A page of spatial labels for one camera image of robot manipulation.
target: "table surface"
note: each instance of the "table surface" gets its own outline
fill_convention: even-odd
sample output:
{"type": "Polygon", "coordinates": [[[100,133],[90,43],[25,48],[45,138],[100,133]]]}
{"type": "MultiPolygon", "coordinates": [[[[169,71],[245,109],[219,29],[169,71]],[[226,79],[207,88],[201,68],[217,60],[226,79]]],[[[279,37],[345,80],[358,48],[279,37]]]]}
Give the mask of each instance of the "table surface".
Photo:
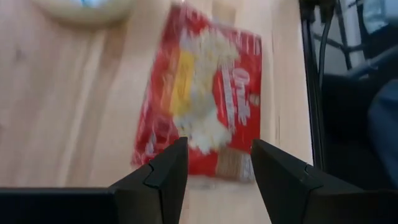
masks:
{"type": "MultiPolygon", "coordinates": [[[[212,16],[211,0],[188,2],[212,16]]],[[[261,138],[312,163],[298,1],[229,4],[236,27],[262,36],[261,138]]],[[[170,0],[138,0],[101,30],[62,26],[28,0],[0,5],[0,185],[108,186],[130,173],[170,0]]],[[[256,184],[192,178],[187,189],[182,223],[269,222],[256,184]]]]}

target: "popcorn bag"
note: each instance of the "popcorn bag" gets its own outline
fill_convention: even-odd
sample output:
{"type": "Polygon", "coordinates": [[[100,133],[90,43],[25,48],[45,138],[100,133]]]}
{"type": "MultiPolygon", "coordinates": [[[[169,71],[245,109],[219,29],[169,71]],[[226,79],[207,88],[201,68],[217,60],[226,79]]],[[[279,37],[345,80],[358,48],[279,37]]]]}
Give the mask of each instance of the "popcorn bag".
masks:
{"type": "Polygon", "coordinates": [[[260,136],[261,39],[173,4],[155,56],[132,164],[188,137],[189,174],[254,180],[260,136]]]}

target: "black wire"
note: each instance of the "black wire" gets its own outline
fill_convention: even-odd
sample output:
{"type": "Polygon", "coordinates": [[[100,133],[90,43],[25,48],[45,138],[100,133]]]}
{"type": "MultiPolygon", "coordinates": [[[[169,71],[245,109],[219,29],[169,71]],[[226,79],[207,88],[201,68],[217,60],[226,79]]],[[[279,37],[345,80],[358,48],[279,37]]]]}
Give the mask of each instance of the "black wire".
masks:
{"type": "Polygon", "coordinates": [[[319,48],[318,74],[319,74],[319,85],[321,88],[322,88],[323,76],[325,74],[326,43],[328,42],[328,35],[329,35],[330,26],[331,26],[331,20],[332,20],[332,17],[328,18],[325,23],[325,27],[323,28],[323,33],[322,33],[321,46],[319,48]]]}

